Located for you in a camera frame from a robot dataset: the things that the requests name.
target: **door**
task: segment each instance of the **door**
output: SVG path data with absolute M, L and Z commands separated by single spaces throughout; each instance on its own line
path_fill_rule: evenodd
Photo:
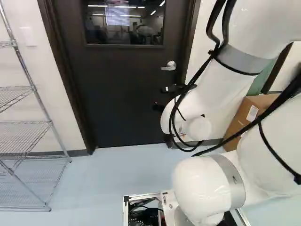
M 189 1 L 53 1 L 97 146 L 163 142 L 152 106 L 166 105 L 160 90 L 181 80 Z

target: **chrome wire shelf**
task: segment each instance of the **chrome wire shelf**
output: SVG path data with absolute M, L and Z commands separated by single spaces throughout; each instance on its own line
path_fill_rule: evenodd
M 2 0 L 0 17 L 10 39 L 0 41 L 0 49 L 13 48 L 29 83 L 29 86 L 0 87 L 0 113 L 33 92 L 46 118 L 45 121 L 0 122 L 0 210 L 51 211 L 49 199 L 66 164 L 72 160 L 35 88 L 9 25 Z M 50 127 L 64 155 L 29 156 Z
M 3 162 L 8 167 L 15 164 L 14 160 L 4 160 Z M 62 155 L 26 157 L 15 170 L 15 174 L 47 205 L 67 163 L 68 159 Z M 5 170 L 0 166 L 0 171 L 4 172 Z M 1 210 L 10 210 L 16 207 L 20 210 L 32 210 L 44 207 L 10 174 L 0 173 L 0 181 Z
M 0 113 L 32 92 L 31 86 L 0 87 Z
M 16 41 L 11 40 L 11 41 L 0 41 L 0 48 L 9 48 L 9 47 L 14 47 L 16 46 Z
M 14 171 L 49 130 L 48 121 L 0 122 L 0 160 L 14 159 Z

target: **silver door handle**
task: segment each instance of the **silver door handle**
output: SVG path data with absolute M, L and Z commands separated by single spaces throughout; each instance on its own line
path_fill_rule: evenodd
M 161 67 L 162 71 L 174 71 L 177 68 L 177 64 L 175 63 L 175 61 L 169 61 L 166 64 L 166 67 Z

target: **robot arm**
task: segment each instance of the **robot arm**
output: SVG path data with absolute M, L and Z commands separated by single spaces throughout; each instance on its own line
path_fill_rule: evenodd
M 229 21 L 228 45 L 211 61 L 198 86 L 179 105 L 178 109 L 186 121 L 176 112 L 177 132 L 184 132 L 194 140 L 209 137 L 214 128 L 201 115 L 210 116 L 238 94 L 243 96 L 242 92 L 251 86 L 257 73 L 276 58 L 286 45 L 300 40 L 301 30 L 293 26 L 301 20 L 299 8 L 298 0 L 290 0 L 289 4 L 285 0 L 238 0 L 235 3 Z M 172 100 L 161 116 L 161 128 L 167 134 L 174 133 L 169 131 L 168 126 L 173 106 Z
M 238 93 L 251 86 L 256 75 L 286 45 L 301 40 L 301 29 L 293 25 L 301 21 L 300 8 L 299 0 L 237 0 L 230 17 L 227 45 L 210 62 L 198 86 L 178 106 L 185 121 L 178 112 L 175 114 L 177 132 L 184 130 L 196 140 L 208 138 L 211 123 L 202 115 L 210 115 L 230 103 Z M 173 106 L 174 101 L 171 101 L 161 116 L 165 133 L 174 133 L 168 126 Z M 301 126 L 300 106 L 299 95 L 262 122 L 271 146 L 299 173 L 301 166 L 297 160 L 301 158 L 298 150 L 301 139 L 290 127 Z M 267 150 L 258 127 L 247 132 L 236 151 L 180 162 L 173 181 L 179 206 L 196 226 L 217 225 L 223 212 L 230 209 L 279 195 L 301 193 L 293 175 Z

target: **black cable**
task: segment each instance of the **black cable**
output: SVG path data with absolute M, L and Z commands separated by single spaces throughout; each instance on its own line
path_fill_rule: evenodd
M 170 113 L 170 117 L 169 117 L 169 132 L 170 134 L 172 134 L 172 127 L 174 129 L 174 133 L 176 135 L 176 137 L 180 140 L 181 143 L 183 143 L 184 145 L 186 145 L 187 147 L 192 147 L 192 149 L 190 150 L 186 150 L 181 148 L 176 141 L 173 138 L 173 143 L 174 145 L 179 148 L 180 150 L 184 151 L 184 152 L 192 152 L 195 149 L 197 149 L 204 141 L 199 141 L 196 145 L 189 145 L 187 143 L 185 143 L 179 136 L 179 134 L 176 131 L 176 127 L 175 127 L 175 113 L 180 105 L 180 103 L 182 102 L 182 100 L 185 98 L 186 94 L 189 92 L 190 88 L 194 85 L 194 83 L 198 80 L 198 78 L 200 77 L 200 75 L 203 73 L 203 71 L 206 69 L 206 67 L 208 66 L 208 64 L 210 63 L 210 61 L 214 58 L 215 54 L 212 54 L 205 62 L 204 64 L 200 67 L 200 69 L 197 71 L 197 73 L 192 77 L 192 79 L 190 80 L 190 82 L 188 83 L 188 85 L 184 88 L 184 91 L 182 92 L 182 94 L 179 96 L 178 100 L 176 101 L 175 105 L 173 106 L 171 113 Z
M 301 175 L 299 173 L 297 173 L 295 170 L 293 170 L 289 165 L 286 164 L 285 161 L 283 161 L 281 159 L 281 157 L 275 152 L 275 150 L 271 147 L 271 145 L 269 144 L 267 138 L 264 135 L 263 129 L 262 129 L 262 124 L 261 122 L 258 123 L 258 129 L 259 129 L 259 133 L 260 136 L 264 142 L 264 144 L 266 145 L 267 149 L 271 152 L 271 154 L 278 160 L 278 162 L 287 170 L 289 171 L 293 176 L 294 176 L 294 181 L 300 185 L 301 184 Z
M 159 209 L 159 208 L 151 208 L 151 207 L 147 207 L 147 206 L 140 206 L 140 207 L 144 207 L 144 208 L 146 208 L 147 210 L 158 210 L 158 211 L 164 212 L 162 209 Z
M 181 118 L 186 121 L 186 119 L 184 118 L 184 116 L 182 115 L 182 113 L 180 112 L 179 108 L 177 108 L 178 113 L 180 114 Z
M 180 105 L 180 103 L 183 101 L 183 99 L 185 98 L 186 94 L 189 92 L 190 88 L 194 85 L 194 83 L 197 81 L 197 79 L 201 76 L 201 74 L 204 72 L 204 70 L 206 69 L 206 67 L 208 66 L 208 64 L 211 62 L 212 59 L 214 59 L 220 52 L 220 43 L 221 41 L 213 34 L 213 27 L 214 24 L 217 20 L 218 15 L 220 14 L 223 5 L 225 4 L 226 0 L 216 0 L 215 4 L 214 4 L 214 8 L 210 14 L 208 23 L 207 23 L 207 27 L 206 27 L 206 34 L 207 36 L 213 40 L 215 42 L 215 48 L 214 50 L 210 50 L 208 53 L 210 54 L 210 57 L 204 62 L 204 64 L 201 66 L 201 68 L 197 71 L 197 73 L 192 77 L 192 79 L 190 80 L 190 82 L 188 83 L 188 85 L 185 87 L 183 93 L 179 96 L 178 100 L 176 101 L 171 113 L 170 113 L 170 117 L 169 117 L 169 133 L 172 134 L 172 128 L 174 129 L 174 133 L 175 136 L 179 139 L 179 141 L 184 144 L 187 147 L 192 147 L 192 149 L 190 150 L 186 150 L 181 148 L 177 142 L 174 140 L 174 137 L 172 136 L 172 141 L 173 144 L 180 150 L 184 151 L 184 152 L 192 152 L 194 150 L 196 150 L 203 142 L 202 141 L 198 141 L 198 143 L 196 145 L 189 145 L 186 142 L 184 142 L 179 134 L 177 133 L 176 127 L 175 127 L 175 114 L 176 111 Z M 232 12 L 232 9 L 235 5 L 236 0 L 228 0 L 225 10 L 224 10 L 224 15 L 223 15 L 223 37 L 226 36 L 226 40 L 224 40 L 223 45 L 226 45 L 228 43 L 228 29 L 229 29 L 229 25 L 227 25 L 226 23 L 229 23 L 230 20 L 230 15 Z
M 237 138 L 238 136 L 242 135 L 244 132 L 248 131 L 258 123 L 260 123 L 263 119 L 265 119 L 267 116 L 269 116 L 274 110 L 279 108 L 285 101 L 293 97 L 296 93 L 296 91 L 301 86 L 301 74 L 299 76 L 296 76 L 291 83 L 285 88 L 285 90 L 282 91 L 282 93 L 277 97 L 277 99 L 261 114 L 259 115 L 253 122 L 243 127 L 240 131 L 232 135 L 231 137 L 225 139 L 220 144 L 211 147 L 207 150 L 195 153 L 192 157 L 200 156 L 205 153 L 211 152 L 219 147 L 222 147 L 226 143 L 230 142 L 231 140 Z

